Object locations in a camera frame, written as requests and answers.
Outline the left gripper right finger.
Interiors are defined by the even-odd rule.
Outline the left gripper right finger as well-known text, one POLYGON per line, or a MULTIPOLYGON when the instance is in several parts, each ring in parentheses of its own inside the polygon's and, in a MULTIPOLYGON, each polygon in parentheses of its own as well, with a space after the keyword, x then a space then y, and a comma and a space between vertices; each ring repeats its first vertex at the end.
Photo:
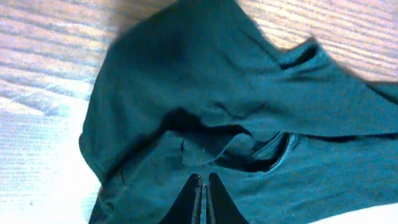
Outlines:
POLYGON ((207 224, 249 224, 233 202, 217 173, 209 174, 206 189, 207 224))

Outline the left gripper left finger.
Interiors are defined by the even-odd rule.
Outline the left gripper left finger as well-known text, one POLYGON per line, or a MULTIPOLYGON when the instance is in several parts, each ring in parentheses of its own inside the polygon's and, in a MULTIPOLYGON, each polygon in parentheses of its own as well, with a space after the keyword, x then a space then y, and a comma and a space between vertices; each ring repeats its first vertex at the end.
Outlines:
POLYGON ((203 179, 192 174, 159 224, 200 224, 203 179))

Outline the black t-shirt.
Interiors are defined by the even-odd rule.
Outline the black t-shirt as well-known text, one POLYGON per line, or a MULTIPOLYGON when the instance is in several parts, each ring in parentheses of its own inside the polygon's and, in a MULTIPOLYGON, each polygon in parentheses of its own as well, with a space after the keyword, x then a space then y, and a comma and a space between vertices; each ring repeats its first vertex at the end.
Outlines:
POLYGON ((159 223, 212 172, 249 223, 312 223, 397 202, 397 86, 277 49, 235 1, 177 1, 110 45, 79 147, 90 223, 159 223))

